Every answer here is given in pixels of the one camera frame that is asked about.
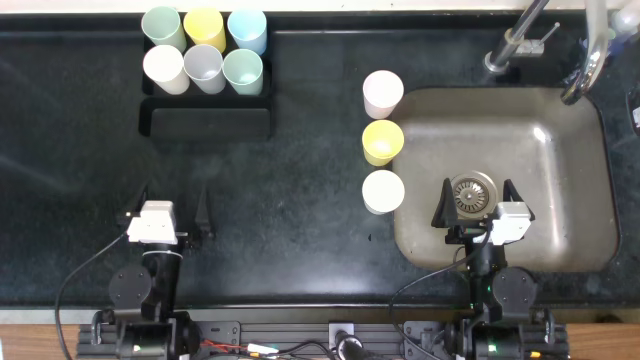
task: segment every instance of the faucet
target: faucet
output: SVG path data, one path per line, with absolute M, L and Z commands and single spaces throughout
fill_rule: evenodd
M 503 74 L 507 70 L 509 59 L 514 56 L 518 47 L 524 43 L 524 35 L 548 2 L 549 0 L 534 0 L 529 5 L 516 25 L 504 33 L 495 50 L 485 56 L 484 65 L 487 70 L 494 74 Z M 602 70 L 609 46 L 609 27 L 605 1 L 585 0 L 584 2 L 589 46 L 584 64 L 560 96 L 560 99 L 566 105 L 575 104 L 584 93 L 591 89 Z

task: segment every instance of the drain strainer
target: drain strainer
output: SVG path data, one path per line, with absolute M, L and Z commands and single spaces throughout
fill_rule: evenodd
M 451 180 L 451 185 L 461 216 L 479 219 L 496 206 L 498 190 L 493 181 L 481 172 L 460 174 Z

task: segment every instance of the plastic cup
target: plastic cup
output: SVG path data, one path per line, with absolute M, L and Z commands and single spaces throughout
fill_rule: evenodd
M 184 54 L 184 71 L 207 94 L 217 94 L 227 82 L 222 74 L 222 54 L 211 45 L 196 45 Z
M 267 50 L 267 17 L 260 10 L 238 10 L 229 15 L 227 27 L 241 49 L 262 55 Z
M 147 51 L 142 68 L 151 80 L 171 95 L 182 94 L 189 88 L 182 54 L 171 45 L 158 45 Z
M 404 184 L 398 175 L 387 170 L 374 171 L 362 184 L 364 205 L 372 214 L 394 211 L 404 200 Z
M 247 49 L 233 50 L 224 59 L 222 72 L 240 95 L 258 95 L 262 92 L 262 59 Z
M 386 119 L 404 95 L 398 75 L 387 70 L 371 73 L 362 85 L 364 109 L 374 119 Z
M 158 6 L 142 17 L 142 31 L 156 45 L 171 45 L 183 52 L 187 39 L 180 23 L 180 14 L 174 8 Z
M 388 164 L 402 150 L 402 129 L 389 120 L 376 120 L 362 132 L 364 157 L 373 166 Z
M 189 11 L 184 17 L 184 29 L 197 45 L 211 45 L 221 53 L 227 48 L 222 14 L 214 8 Z

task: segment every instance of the white wall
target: white wall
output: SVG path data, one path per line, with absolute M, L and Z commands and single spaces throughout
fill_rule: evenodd
M 619 9 L 629 0 L 602 0 Z M 144 12 L 157 5 L 180 11 L 214 6 L 221 11 L 389 11 L 524 9 L 531 0 L 0 0 L 0 13 Z M 582 9 L 584 0 L 551 0 L 547 9 Z

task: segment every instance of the stainless steel sink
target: stainless steel sink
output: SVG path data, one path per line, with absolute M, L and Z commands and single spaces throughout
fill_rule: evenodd
M 466 179 L 456 180 L 466 217 L 501 201 L 490 182 L 502 194 L 506 179 L 535 213 L 525 239 L 505 248 L 511 266 L 594 271 L 607 264 L 618 231 L 599 113 L 584 98 L 564 105 L 560 93 L 424 89 L 405 96 L 392 116 L 405 135 L 393 171 L 406 189 L 395 238 L 409 261 L 429 269 L 452 262 L 457 246 L 446 245 L 446 230 L 430 223 L 443 180 L 457 177 Z M 474 180 L 475 172 L 491 180 Z

